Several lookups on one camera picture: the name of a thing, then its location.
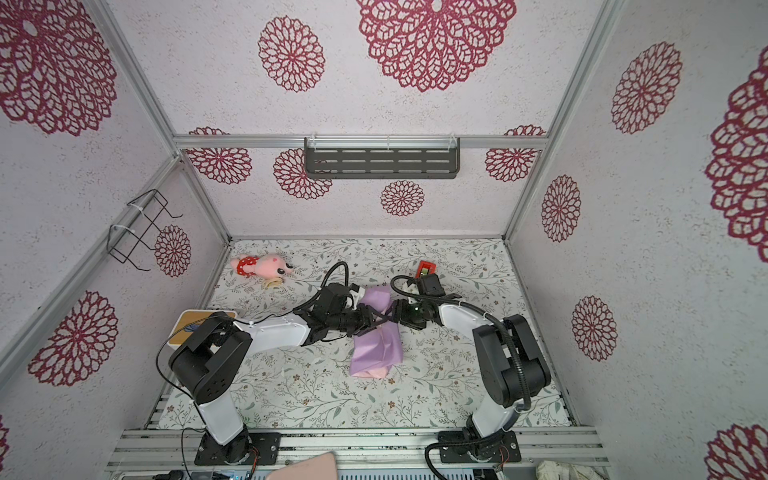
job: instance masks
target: floral patterned surface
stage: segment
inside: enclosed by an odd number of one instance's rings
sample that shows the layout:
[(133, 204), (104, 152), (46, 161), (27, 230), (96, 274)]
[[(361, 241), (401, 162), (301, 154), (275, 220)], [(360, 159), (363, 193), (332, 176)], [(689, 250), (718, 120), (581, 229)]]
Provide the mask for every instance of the floral patterned surface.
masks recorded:
[[(457, 292), (499, 318), (527, 315), (501, 240), (269, 240), (240, 241), (232, 257), (278, 253), (296, 269), (265, 290), (258, 279), (225, 269), (210, 308), (240, 318), (281, 314), (316, 291), (337, 260), (349, 264), (349, 281), (362, 286), (412, 275), (419, 260), (438, 266), (446, 291)], [(334, 274), (338, 280), (340, 272)], [(275, 349), (247, 357), (230, 389), (250, 427), (373, 428), (463, 426), (483, 395), (475, 347), (452, 329), (420, 332), (400, 327), (404, 360), (386, 379), (349, 376), (353, 341)], [(336, 338), (331, 332), (328, 338)], [(201, 426), (180, 393), (171, 394), (159, 428)], [(518, 425), (570, 425), (556, 381), (534, 398)]]

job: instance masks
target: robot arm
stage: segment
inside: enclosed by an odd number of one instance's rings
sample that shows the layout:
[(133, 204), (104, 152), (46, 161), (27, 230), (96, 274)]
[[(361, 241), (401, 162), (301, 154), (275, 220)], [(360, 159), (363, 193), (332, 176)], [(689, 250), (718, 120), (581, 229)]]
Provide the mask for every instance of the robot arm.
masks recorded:
[[(409, 281), (407, 291), (394, 285), (400, 279)], [(311, 345), (324, 339), (330, 330), (354, 336), (367, 333), (388, 319), (413, 329), (423, 329), (427, 321), (434, 321), (471, 339), (486, 389), (478, 411), (468, 420), (471, 435), (478, 438), (511, 426), (526, 390), (530, 401), (530, 396), (549, 384), (549, 368), (522, 316), (505, 319), (506, 326), (513, 331), (512, 353), (509, 341), (505, 342), (489, 315), (457, 300), (456, 295), (446, 296), (434, 273), (415, 280), (398, 276), (392, 279), (392, 287), (409, 298), (393, 303), (391, 319), (368, 306), (357, 305), (364, 292), (362, 288), (331, 283), (323, 286), (307, 302), (309, 305), (305, 303), (286, 315), (246, 324), (214, 313), (190, 335), (171, 356), (169, 364), (193, 396), (209, 436), (220, 446), (224, 462), (244, 461), (250, 444), (248, 431), (228, 392), (245, 356), (285, 346)], [(508, 355), (517, 356), (520, 369)]]

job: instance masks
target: wire hook rack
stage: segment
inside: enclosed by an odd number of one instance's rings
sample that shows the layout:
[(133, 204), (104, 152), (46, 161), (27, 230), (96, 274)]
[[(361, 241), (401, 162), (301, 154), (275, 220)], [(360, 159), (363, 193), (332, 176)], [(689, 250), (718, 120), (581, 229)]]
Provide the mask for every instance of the wire hook rack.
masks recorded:
[[(142, 200), (146, 199), (146, 203), (143, 207), (141, 207), (138, 203), (140, 203)], [(160, 205), (160, 209), (157, 211), (157, 213), (150, 217), (147, 215), (145, 210), (150, 206), (152, 203), (152, 200), (156, 201), (158, 205)], [(184, 214), (181, 215), (173, 215), (168, 209), (168, 200), (165, 198), (165, 196), (160, 193), (160, 191), (156, 188), (153, 188), (152, 190), (147, 190), (146, 192), (142, 193), (138, 197), (134, 198), (130, 202), (127, 203), (129, 207), (134, 207), (139, 210), (141, 215), (136, 216), (136, 218), (133, 219), (127, 226), (126, 225), (117, 225), (112, 224), (109, 226), (109, 231), (107, 232), (107, 253), (109, 253), (110, 257), (114, 258), (120, 263), (125, 264), (126, 262), (130, 263), (131, 265), (136, 268), (136, 270), (141, 270), (142, 272), (149, 272), (152, 269), (149, 268), (141, 268), (139, 267), (134, 261), (131, 259), (131, 255), (136, 250), (136, 248), (139, 246), (139, 244), (144, 245), (148, 250), (155, 251), (156, 249), (153, 247), (150, 247), (147, 245), (147, 243), (144, 241), (144, 236), (147, 235), (147, 232), (154, 227), (157, 229), (157, 232), (160, 233), (162, 229), (157, 225), (157, 219), (160, 217), (160, 215), (165, 212), (168, 214), (170, 218), (181, 218), (184, 216)], [(149, 225), (147, 225), (147, 228), (144, 229), (144, 231), (141, 233), (141, 235), (136, 234), (136, 230), (131, 228), (133, 224), (138, 220), (139, 218), (144, 217), (147, 220), (149, 220)], [(136, 239), (136, 243), (131, 247), (131, 249), (128, 251), (128, 253), (124, 253), (122, 250), (118, 249), (118, 243), (120, 243), (120, 240), (122, 238), (122, 235), (118, 237), (117, 240), (114, 241), (114, 244), (112, 242), (112, 233), (116, 230), (124, 230), (125, 232), (128, 232), (131, 236), (133, 236)]]

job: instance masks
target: lavender fabric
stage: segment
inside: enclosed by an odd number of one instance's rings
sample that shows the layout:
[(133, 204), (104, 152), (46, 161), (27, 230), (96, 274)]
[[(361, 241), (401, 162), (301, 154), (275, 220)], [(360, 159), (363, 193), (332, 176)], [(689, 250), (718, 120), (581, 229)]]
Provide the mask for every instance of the lavender fabric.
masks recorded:
[[(392, 304), (389, 285), (366, 289), (361, 303), (379, 312), (386, 312)], [(389, 367), (402, 362), (402, 342), (397, 323), (385, 322), (372, 332), (354, 337), (355, 352), (349, 365), (349, 374), (364, 378), (383, 379)]]

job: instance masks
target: metal grating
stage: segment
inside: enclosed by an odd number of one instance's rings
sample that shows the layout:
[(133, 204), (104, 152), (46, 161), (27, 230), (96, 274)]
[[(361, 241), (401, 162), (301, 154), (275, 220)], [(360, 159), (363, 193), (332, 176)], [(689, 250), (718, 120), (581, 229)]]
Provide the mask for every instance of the metal grating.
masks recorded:
[(456, 178), (459, 149), (458, 138), (444, 150), (314, 148), (305, 138), (304, 165), (307, 177), (316, 180)]
[[(448, 480), (475, 480), (471, 468), (441, 468)], [(392, 470), (339, 470), (339, 480), (437, 480), (427, 468)]]

